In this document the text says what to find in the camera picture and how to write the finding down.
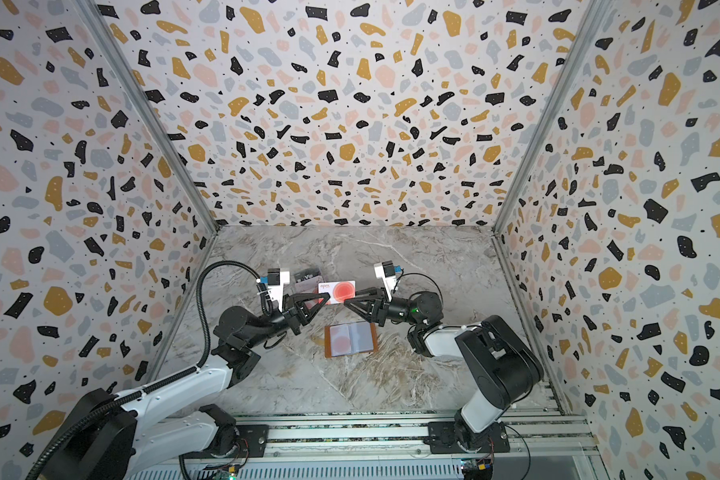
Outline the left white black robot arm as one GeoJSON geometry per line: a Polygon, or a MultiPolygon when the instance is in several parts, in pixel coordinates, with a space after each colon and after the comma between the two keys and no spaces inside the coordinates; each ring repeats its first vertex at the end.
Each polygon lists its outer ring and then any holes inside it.
{"type": "Polygon", "coordinates": [[[202,366],[191,366],[142,387],[86,394],[30,468],[30,479],[126,479],[171,458],[192,454],[251,457],[252,441],[236,419],[207,404],[177,411],[247,378],[260,356],[255,347],[308,325],[328,303],[327,293],[284,298],[284,311],[255,316],[243,307],[223,312],[213,334],[219,342],[202,366]]]}

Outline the white red credit card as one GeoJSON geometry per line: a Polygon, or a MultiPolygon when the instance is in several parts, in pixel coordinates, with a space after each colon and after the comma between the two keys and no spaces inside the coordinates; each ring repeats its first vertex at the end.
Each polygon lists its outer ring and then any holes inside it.
{"type": "Polygon", "coordinates": [[[355,297],[355,281],[321,282],[318,284],[318,292],[329,295],[328,305],[342,304],[345,300],[355,297]]]}

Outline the brown leather card holder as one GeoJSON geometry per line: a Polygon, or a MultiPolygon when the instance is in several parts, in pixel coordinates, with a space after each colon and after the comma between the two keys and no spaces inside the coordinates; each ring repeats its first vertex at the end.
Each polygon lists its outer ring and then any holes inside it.
{"type": "Polygon", "coordinates": [[[364,321],[326,326],[324,346],[326,358],[376,352],[376,326],[364,321]]]}

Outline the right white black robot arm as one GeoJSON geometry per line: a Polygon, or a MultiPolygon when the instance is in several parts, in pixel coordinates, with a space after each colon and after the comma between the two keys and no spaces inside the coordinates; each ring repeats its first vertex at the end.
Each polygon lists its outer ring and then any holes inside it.
{"type": "Polygon", "coordinates": [[[477,390],[446,431],[431,436],[435,445],[468,453],[483,451],[500,417],[542,380],[540,362],[502,317],[492,315],[473,325],[446,325],[437,292],[402,298],[369,288],[345,300],[344,306],[380,327],[388,322],[407,324],[407,340],[420,356],[460,358],[466,363],[477,390]]]}

